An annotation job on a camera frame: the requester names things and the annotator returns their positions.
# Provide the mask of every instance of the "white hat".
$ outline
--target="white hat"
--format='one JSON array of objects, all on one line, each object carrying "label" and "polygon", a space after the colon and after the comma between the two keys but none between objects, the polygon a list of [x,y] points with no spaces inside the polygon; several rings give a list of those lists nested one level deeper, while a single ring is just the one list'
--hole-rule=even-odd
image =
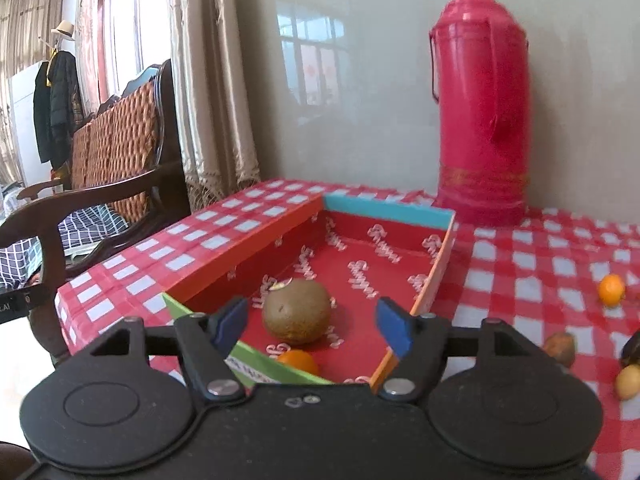
[{"label": "white hat", "polygon": [[65,40],[74,40],[74,24],[67,20],[62,20],[56,28],[51,29],[52,32],[61,34]]}]

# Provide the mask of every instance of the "kiwi fruit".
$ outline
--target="kiwi fruit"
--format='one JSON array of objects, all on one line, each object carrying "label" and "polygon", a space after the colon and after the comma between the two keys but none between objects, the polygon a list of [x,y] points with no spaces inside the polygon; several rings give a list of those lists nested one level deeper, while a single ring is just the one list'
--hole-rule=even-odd
[{"label": "kiwi fruit", "polygon": [[571,368],[575,361],[575,339],[568,332],[556,332],[549,336],[542,349],[566,368]]},{"label": "kiwi fruit", "polygon": [[290,345],[311,343],[326,333],[331,297],[315,280],[293,279],[271,287],[262,306],[264,327]]}]

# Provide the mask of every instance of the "red checkered tablecloth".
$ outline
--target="red checkered tablecloth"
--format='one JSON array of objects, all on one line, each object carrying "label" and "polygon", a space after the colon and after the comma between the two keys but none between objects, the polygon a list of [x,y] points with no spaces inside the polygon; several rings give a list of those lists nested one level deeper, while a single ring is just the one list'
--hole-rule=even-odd
[{"label": "red checkered tablecloth", "polygon": [[[421,191],[399,192],[272,180],[211,205],[144,242],[92,267],[60,288],[56,309],[76,352],[124,316],[171,324],[161,293],[211,261],[252,229],[273,222],[322,193],[430,204]],[[604,407],[604,427],[589,464],[606,480],[640,474],[640,396],[619,402],[613,381],[622,345],[640,328],[640,304],[605,310],[596,284],[610,272],[640,286],[640,227],[593,221],[556,209],[532,210],[517,228],[457,226],[449,266],[431,311],[454,325],[500,317],[537,344],[554,332],[575,335],[572,372]],[[446,374],[473,363],[450,360]],[[152,365],[181,379],[175,360]]]}]

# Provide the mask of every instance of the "orange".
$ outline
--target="orange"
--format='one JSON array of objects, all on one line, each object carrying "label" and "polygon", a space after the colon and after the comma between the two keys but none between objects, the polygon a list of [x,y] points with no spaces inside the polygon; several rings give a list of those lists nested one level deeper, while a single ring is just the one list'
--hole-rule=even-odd
[{"label": "orange", "polygon": [[618,306],[625,297],[625,282],[617,274],[608,274],[598,285],[598,296],[607,308]]},{"label": "orange", "polygon": [[320,373],[320,368],[318,368],[311,354],[304,350],[289,350],[284,352],[284,354],[278,356],[277,361],[308,374],[318,375]]}]

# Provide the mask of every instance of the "blue plaid fabric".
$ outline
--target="blue plaid fabric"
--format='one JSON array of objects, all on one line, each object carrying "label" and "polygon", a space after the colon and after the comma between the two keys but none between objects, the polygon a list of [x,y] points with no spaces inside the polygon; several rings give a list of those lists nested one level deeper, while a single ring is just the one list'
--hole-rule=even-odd
[{"label": "blue plaid fabric", "polygon": [[[104,204],[75,211],[58,225],[65,254],[121,233],[127,227],[124,219]],[[41,265],[42,247],[37,238],[0,249],[0,288],[21,288]]]}]

